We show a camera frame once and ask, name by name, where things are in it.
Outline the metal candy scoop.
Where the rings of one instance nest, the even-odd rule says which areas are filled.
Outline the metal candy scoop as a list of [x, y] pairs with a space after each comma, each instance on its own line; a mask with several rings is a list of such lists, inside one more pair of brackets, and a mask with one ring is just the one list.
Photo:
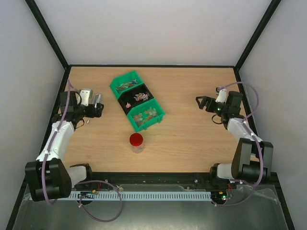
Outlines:
[[[102, 95], [101, 94], [96, 94], [92, 100], [92, 103], [91, 104], [96, 104], [96, 103], [102, 103]], [[87, 120], [87, 124], [90, 123], [92, 118], [88, 118]]]

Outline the red jar lid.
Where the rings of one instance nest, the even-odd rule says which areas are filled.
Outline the red jar lid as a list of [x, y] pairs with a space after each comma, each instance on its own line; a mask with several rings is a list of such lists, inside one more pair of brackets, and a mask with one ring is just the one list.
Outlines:
[[140, 146], [143, 144], [143, 137], [140, 133], [133, 133], [131, 134], [129, 141], [132, 146]]

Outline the green bin star candies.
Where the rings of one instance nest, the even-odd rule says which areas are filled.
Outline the green bin star candies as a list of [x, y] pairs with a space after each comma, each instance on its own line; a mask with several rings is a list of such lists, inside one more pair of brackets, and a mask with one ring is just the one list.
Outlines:
[[132, 108], [127, 114], [127, 118], [134, 131], [140, 132], [156, 123], [160, 123], [164, 115], [165, 112], [157, 100], [151, 99]]

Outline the clear glass jar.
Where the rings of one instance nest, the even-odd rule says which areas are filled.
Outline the clear glass jar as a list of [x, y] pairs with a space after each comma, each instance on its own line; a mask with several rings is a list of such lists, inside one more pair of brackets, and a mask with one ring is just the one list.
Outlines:
[[134, 153], [141, 153], [144, 150], [144, 143], [131, 143], [131, 149]]

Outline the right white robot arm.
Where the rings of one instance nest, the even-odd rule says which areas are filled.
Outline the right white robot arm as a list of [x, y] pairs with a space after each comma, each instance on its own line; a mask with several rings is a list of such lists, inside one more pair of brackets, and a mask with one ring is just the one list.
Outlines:
[[229, 164], [216, 163], [211, 167], [209, 182], [221, 187], [226, 180], [257, 186], [267, 183], [271, 177], [273, 145], [259, 138], [240, 114], [243, 94], [235, 91], [219, 91], [218, 97], [196, 97], [200, 109], [221, 118], [223, 125], [237, 141], [233, 160]]

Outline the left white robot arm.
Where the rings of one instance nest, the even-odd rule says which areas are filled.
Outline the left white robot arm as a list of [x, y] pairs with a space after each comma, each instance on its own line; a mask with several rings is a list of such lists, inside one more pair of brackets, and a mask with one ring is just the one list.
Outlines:
[[36, 160], [25, 166], [33, 201], [52, 204], [57, 199], [67, 198], [78, 183], [92, 178], [88, 163], [66, 168], [62, 161], [78, 123], [84, 122], [85, 118], [101, 117], [103, 109], [102, 95], [93, 94], [91, 89], [60, 93], [59, 112], [52, 118], [47, 142]]

